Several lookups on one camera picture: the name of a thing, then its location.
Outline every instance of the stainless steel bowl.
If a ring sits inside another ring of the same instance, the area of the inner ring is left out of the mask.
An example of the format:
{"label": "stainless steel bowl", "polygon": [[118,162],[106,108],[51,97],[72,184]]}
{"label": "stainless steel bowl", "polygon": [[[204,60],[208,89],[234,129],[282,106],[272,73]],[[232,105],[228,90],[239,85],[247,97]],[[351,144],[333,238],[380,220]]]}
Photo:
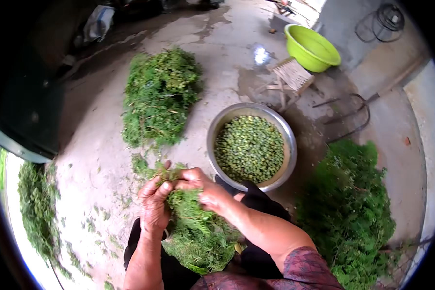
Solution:
{"label": "stainless steel bowl", "polygon": [[241,191],[247,191],[247,188],[244,185],[232,180],[224,173],[224,171],[221,170],[216,161],[216,157],[214,156],[214,143],[223,125],[239,116],[258,116],[264,118],[268,122],[274,124],[282,134],[284,143],[284,159],[282,166],[271,179],[258,184],[258,187],[264,192],[278,188],[287,181],[289,176],[292,174],[293,169],[295,169],[297,156],[296,140],[295,135],[287,122],[274,110],[264,105],[253,102],[235,104],[225,108],[214,118],[213,122],[211,122],[210,129],[208,130],[208,136],[206,137],[206,147],[208,149],[208,158],[211,166],[226,183]]}

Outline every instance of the coiled black hose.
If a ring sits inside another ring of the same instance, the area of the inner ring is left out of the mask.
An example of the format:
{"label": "coiled black hose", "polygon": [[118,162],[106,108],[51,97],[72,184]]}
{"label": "coiled black hose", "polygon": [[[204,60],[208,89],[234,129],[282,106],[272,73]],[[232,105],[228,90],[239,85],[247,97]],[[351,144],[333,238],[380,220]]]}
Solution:
{"label": "coiled black hose", "polygon": [[[372,17],[371,31],[374,35],[371,39],[364,39],[358,33],[359,26],[364,23],[367,19]],[[403,35],[403,28],[405,26],[405,17],[398,7],[393,4],[382,4],[380,7],[369,14],[367,14],[363,19],[361,19],[354,28],[354,33],[356,36],[365,43],[378,40],[380,42],[394,42],[401,38]],[[383,31],[389,31],[391,33],[398,32],[399,35],[392,39],[380,38]]]}

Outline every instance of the black trousers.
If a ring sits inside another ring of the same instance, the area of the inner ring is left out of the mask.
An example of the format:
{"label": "black trousers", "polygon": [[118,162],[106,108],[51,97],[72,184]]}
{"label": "black trousers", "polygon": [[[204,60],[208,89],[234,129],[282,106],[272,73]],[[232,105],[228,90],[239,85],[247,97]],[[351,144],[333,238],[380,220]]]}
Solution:
{"label": "black trousers", "polygon": [[[249,189],[242,199],[245,206],[290,221],[289,213],[278,202],[271,200],[255,184],[249,181],[244,181],[243,184]],[[126,269],[139,239],[140,219],[138,218],[132,226],[128,245],[124,252],[124,266]],[[245,243],[248,247],[241,254],[241,266],[249,275],[262,279],[279,279],[283,277],[276,263],[267,252],[247,239],[245,239]],[[200,275],[182,266],[175,257],[169,256],[163,248],[161,248],[161,272],[165,290],[189,290],[200,279]]]}

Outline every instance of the purple patterned shirt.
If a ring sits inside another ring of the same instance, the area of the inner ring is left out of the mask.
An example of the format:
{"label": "purple patterned shirt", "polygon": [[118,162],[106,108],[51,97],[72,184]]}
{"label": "purple patterned shirt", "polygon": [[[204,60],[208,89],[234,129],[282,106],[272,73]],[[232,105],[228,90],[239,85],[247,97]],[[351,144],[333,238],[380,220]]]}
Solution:
{"label": "purple patterned shirt", "polygon": [[221,271],[204,275],[191,290],[343,289],[337,278],[330,272],[325,260],[311,247],[293,250],[283,265],[283,279],[264,280]]}

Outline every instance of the green plastic basin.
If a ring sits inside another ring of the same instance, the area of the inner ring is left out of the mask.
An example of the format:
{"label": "green plastic basin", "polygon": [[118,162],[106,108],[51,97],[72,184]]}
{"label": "green plastic basin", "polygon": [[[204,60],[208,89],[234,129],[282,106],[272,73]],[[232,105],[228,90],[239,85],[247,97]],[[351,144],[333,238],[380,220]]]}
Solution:
{"label": "green plastic basin", "polygon": [[285,26],[287,51],[305,69],[320,73],[341,63],[337,49],[322,35],[301,25]]}

